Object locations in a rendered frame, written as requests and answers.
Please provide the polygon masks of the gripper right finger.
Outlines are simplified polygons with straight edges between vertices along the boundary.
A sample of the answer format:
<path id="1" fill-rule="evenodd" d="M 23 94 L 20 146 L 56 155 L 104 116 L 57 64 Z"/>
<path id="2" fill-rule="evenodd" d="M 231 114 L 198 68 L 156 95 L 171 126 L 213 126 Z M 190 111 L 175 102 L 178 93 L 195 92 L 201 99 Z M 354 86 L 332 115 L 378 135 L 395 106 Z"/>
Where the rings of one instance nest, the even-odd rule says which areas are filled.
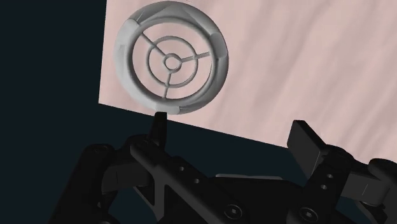
<path id="1" fill-rule="evenodd" d="M 293 121 L 287 146 L 307 182 L 286 224 L 357 224 L 337 211 L 341 197 L 352 199 L 371 224 L 397 224 L 397 163 L 373 158 L 363 164 L 326 144 L 303 120 Z"/>

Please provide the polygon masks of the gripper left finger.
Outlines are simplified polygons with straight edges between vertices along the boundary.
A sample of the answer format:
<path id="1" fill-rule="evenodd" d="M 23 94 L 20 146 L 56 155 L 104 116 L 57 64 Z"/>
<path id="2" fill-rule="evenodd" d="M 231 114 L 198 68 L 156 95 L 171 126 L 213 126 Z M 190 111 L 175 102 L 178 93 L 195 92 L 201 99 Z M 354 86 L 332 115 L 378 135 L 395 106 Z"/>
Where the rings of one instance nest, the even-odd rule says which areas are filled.
<path id="1" fill-rule="evenodd" d="M 121 224 L 109 213 L 119 190 L 134 188 L 157 224 L 245 224 L 245 207 L 181 157 L 165 152 L 167 115 L 118 150 L 92 144 L 80 155 L 48 224 Z"/>

